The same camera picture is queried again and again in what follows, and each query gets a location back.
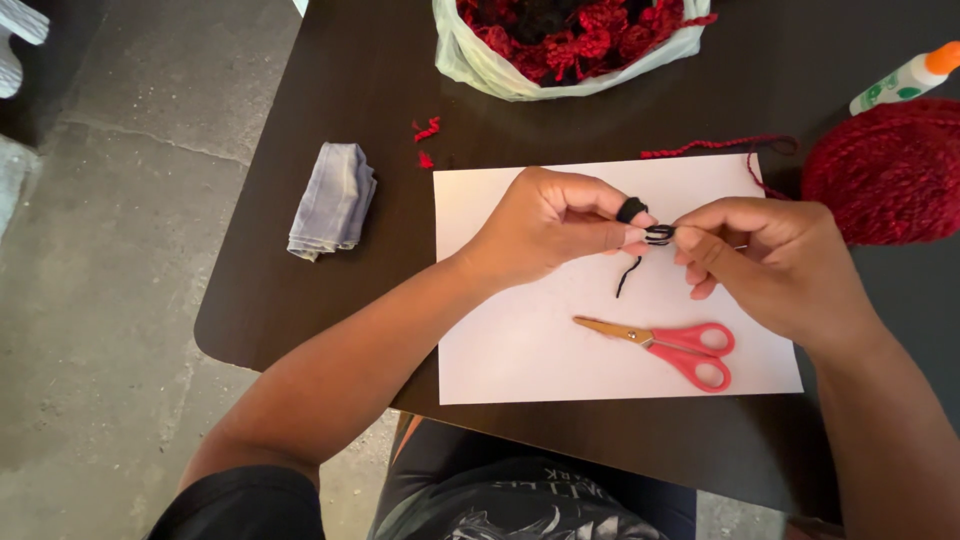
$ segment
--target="black sleeve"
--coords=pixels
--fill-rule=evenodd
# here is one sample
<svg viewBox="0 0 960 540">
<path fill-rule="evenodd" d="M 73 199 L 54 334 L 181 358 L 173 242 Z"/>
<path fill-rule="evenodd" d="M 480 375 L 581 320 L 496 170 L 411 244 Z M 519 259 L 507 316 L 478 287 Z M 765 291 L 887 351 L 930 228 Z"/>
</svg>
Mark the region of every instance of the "black sleeve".
<svg viewBox="0 0 960 540">
<path fill-rule="evenodd" d="M 183 490 L 146 540 L 324 539 L 317 488 L 275 465 L 216 473 Z"/>
</svg>

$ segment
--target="scissor blade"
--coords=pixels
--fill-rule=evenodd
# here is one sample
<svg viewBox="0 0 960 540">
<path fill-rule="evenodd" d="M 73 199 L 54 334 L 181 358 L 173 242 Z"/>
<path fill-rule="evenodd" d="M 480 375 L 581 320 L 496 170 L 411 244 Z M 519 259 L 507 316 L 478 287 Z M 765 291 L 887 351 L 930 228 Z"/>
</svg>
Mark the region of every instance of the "scissor blade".
<svg viewBox="0 0 960 540">
<path fill-rule="evenodd" d="M 619 337 L 635 343 L 646 343 L 654 338 L 654 335 L 650 331 L 625 327 L 622 325 L 615 325 L 613 323 L 605 323 L 595 319 L 587 319 L 587 317 L 573 317 L 573 322 L 589 329 L 599 331 L 605 335 Z"/>
</svg>

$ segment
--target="scissors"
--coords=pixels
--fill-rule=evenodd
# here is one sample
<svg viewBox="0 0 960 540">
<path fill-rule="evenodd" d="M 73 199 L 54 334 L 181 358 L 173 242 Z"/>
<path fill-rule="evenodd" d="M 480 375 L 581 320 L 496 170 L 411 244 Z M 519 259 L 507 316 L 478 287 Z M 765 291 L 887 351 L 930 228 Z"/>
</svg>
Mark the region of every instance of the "scissors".
<svg viewBox="0 0 960 540">
<path fill-rule="evenodd" d="M 705 392 L 721 392 L 731 383 L 730 369 L 720 360 L 720 356 L 729 355 L 735 344 L 733 333 L 719 323 L 706 323 L 695 327 L 675 330 L 643 330 L 605 323 L 587 317 L 573 317 L 573 322 L 610 335 L 633 341 L 643 346 L 656 356 L 673 364 L 697 388 Z M 720 331 L 727 336 L 727 344 L 720 349 L 710 347 L 704 343 L 703 336 L 707 331 Z M 709 365 L 723 374 L 723 380 L 716 385 L 709 385 L 697 377 L 697 367 Z"/>
</svg>

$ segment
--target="glue stick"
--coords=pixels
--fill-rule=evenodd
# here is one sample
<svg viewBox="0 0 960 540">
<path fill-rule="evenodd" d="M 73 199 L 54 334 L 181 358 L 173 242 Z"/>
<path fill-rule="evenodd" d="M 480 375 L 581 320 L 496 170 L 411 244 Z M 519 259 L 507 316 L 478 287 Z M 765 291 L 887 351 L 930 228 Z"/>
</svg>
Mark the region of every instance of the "glue stick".
<svg viewBox="0 0 960 540">
<path fill-rule="evenodd" d="M 850 114 L 860 114 L 881 103 L 913 99 L 945 81 L 958 66 L 960 41 L 951 41 L 932 53 L 917 56 L 853 98 Z"/>
</svg>

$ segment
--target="concrete floor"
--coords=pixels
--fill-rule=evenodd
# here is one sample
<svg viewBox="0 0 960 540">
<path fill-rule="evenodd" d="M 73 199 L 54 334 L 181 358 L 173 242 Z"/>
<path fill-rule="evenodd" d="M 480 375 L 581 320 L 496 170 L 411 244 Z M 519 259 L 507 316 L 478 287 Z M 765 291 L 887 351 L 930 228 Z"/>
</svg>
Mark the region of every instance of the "concrete floor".
<svg viewBox="0 0 960 540">
<path fill-rule="evenodd" d="M 288 0 L 116 2 L 0 243 L 0 537 L 141 538 L 255 373 L 194 317 L 300 24 Z M 396 425 L 321 471 L 360 540 Z M 700 538 L 780 537 L 702 494 Z"/>
</svg>

